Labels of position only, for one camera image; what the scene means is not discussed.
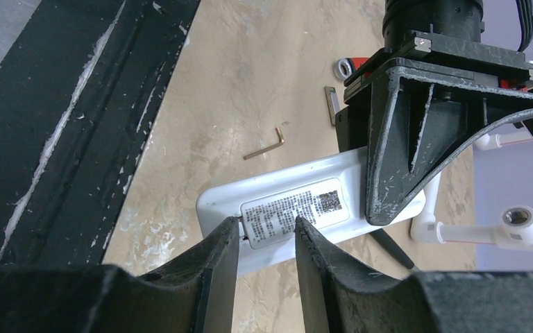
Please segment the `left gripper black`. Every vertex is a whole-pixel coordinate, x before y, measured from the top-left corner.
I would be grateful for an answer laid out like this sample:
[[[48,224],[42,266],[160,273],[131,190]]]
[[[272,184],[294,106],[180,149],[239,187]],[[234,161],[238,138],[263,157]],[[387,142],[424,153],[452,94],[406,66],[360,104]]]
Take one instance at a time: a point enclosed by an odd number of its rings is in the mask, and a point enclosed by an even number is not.
[[[339,150],[368,150],[365,217],[384,226],[481,136],[514,123],[533,136],[533,62],[477,31],[389,29],[344,82]]]

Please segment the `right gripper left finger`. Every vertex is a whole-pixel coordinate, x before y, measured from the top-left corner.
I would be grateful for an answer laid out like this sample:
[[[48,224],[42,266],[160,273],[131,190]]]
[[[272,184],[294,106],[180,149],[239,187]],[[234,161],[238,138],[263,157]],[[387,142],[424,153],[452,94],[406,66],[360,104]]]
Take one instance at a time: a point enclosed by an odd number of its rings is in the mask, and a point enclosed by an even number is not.
[[[0,332],[229,332],[239,220],[140,276],[114,265],[0,267]]]

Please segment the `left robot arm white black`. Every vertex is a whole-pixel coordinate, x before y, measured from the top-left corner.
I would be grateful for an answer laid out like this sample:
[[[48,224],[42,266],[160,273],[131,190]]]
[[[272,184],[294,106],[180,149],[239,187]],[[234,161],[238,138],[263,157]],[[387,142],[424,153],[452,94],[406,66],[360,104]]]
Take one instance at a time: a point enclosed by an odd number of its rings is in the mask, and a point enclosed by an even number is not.
[[[533,136],[533,2],[517,50],[483,44],[481,1],[387,1],[384,46],[344,82],[340,151],[365,148],[360,211],[390,224],[433,177],[505,124]]]

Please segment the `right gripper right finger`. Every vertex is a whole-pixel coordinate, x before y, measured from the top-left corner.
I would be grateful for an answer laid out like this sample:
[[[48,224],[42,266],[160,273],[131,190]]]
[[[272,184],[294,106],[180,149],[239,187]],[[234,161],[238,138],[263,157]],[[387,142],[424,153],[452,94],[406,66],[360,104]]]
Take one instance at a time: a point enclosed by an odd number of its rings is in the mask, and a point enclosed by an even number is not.
[[[533,271],[428,271],[398,280],[296,219],[307,332],[533,332]]]

